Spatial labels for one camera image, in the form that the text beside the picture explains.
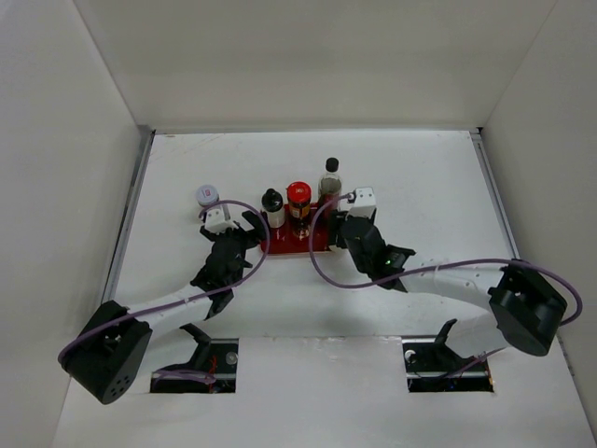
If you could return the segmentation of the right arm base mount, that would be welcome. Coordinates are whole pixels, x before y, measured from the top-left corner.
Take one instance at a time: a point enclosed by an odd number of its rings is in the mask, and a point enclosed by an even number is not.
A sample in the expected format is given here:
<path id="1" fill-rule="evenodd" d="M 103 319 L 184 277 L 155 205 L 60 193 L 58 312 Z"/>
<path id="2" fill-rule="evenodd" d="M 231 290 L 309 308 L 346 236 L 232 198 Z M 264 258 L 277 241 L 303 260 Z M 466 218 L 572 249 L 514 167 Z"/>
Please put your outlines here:
<path id="1" fill-rule="evenodd" d="M 402 343 L 409 392 L 493 392 L 486 359 L 460 357 L 446 345 L 456 322 L 447 321 L 433 341 Z"/>

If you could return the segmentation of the black cap white bottle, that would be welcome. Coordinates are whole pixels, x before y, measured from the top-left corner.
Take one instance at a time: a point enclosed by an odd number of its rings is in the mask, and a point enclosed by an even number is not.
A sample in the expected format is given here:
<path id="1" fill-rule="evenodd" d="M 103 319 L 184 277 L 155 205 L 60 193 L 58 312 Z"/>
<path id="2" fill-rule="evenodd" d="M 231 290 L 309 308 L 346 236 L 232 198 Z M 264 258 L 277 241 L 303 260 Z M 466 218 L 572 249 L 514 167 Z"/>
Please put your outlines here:
<path id="1" fill-rule="evenodd" d="M 285 205 L 280 192 L 267 189 L 261 197 L 261 206 L 271 229 L 279 229 L 285 224 Z"/>

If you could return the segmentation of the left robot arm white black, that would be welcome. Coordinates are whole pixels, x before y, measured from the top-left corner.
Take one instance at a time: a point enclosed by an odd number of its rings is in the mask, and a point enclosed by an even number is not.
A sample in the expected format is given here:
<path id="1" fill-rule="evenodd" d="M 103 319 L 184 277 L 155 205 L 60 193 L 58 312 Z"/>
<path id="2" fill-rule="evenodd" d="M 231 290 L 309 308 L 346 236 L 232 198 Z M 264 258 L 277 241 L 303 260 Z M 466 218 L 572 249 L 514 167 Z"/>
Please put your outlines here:
<path id="1" fill-rule="evenodd" d="M 111 404 L 131 387 L 150 341 L 181 329 L 193 339 L 179 346 L 176 357 L 180 364 L 152 373 L 151 390 L 180 392 L 185 386 L 216 390 L 224 382 L 217 371 L 218 358 L 211 338 L 196 324 L 226 308 L 234 288 L 260 267 L 247 260 L 247 251 L 270 241 L 262 214 L 248 208 L 242 216 L 251 230 L 237 222 L 220 233 L 201 229 L 212 244 L 211 252 L 188 285 L 138 307 L 103 303 L 58 355 L 62 369 L 103 405 Z"/>

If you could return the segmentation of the red lid chili sauce jar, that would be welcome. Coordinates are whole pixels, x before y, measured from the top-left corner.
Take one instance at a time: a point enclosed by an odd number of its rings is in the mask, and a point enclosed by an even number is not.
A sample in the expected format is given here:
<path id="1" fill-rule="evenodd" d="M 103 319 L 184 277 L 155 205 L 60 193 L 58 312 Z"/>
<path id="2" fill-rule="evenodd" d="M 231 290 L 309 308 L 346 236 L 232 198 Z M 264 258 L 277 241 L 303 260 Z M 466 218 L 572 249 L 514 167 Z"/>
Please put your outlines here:
<path id="1" fill-rule="evenodd" d="M 303 181 L 295 181 L 286 188 L 288 217 L 294 236 L 303 240 L 309 236 L 311 219 L 311 187 Z"/>

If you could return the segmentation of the tall dark sauce bottle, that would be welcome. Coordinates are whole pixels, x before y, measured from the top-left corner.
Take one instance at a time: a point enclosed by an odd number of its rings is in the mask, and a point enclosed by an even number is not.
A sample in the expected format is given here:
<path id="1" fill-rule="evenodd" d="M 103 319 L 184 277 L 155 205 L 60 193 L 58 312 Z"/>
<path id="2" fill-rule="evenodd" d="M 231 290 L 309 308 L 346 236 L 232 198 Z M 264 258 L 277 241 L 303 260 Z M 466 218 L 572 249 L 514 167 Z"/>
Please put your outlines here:
<path id="1" fill-rule="evenodd" d="M 342 190 L 341 177 L 338 174 L 340 161 L 337 158 L 326 160 L 325 172 L 318 183 L 318 204 L 323 206 L 340 196 Z"/>

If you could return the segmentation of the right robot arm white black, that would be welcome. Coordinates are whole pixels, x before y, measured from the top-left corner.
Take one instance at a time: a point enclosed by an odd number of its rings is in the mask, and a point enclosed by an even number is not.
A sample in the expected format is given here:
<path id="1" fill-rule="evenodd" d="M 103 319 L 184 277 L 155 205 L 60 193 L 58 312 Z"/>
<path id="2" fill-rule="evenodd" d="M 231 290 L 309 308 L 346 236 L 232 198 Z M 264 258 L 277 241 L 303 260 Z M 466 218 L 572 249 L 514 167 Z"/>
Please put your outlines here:
<path id="1" fill-rule="evenodd" d="M 508 347 L 544 357 L 562 323 L 566 300 L 541 273 L 519 260 L 482 266 L 424 259 L 412 249 L 388 245 L 372 219 L 345 212 L 330 215 L 328 241 L 348 250 L 356 269 L 378 287 L 481 309 L 476 318 L 447 321 L 437 334 L 432 355 L 443 369 Z"/>

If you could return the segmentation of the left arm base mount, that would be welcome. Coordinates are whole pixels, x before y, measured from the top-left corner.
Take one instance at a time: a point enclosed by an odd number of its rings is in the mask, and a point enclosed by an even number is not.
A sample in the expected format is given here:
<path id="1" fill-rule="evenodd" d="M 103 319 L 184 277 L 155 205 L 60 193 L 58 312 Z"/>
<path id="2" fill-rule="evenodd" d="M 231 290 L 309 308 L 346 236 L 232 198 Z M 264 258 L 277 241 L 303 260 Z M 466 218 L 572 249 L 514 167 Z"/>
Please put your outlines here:
<path id="1" fill-rule="evenodd" d="M 199 327 L 186 324 L 195 350 L 190 359 L 154 371 L 149 392 L 152 394 L 233 394 L 236 392 L 239 365 L 238 339 L 213 339 Z"/>

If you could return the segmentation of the white lid paste jar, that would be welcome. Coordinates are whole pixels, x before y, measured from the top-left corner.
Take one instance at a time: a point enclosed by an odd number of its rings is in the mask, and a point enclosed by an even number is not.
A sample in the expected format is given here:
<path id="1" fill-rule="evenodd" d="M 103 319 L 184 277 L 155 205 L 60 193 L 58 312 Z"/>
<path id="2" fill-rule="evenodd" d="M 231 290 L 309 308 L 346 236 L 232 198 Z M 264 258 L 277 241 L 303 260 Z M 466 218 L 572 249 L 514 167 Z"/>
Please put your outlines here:
<path id="1" fill-rule="evenodd" d="M 195 191 L 195 200 L 200 207 L 207 207 L 219 201 L 219 193 L 215 186 L 201 185 Z"/>

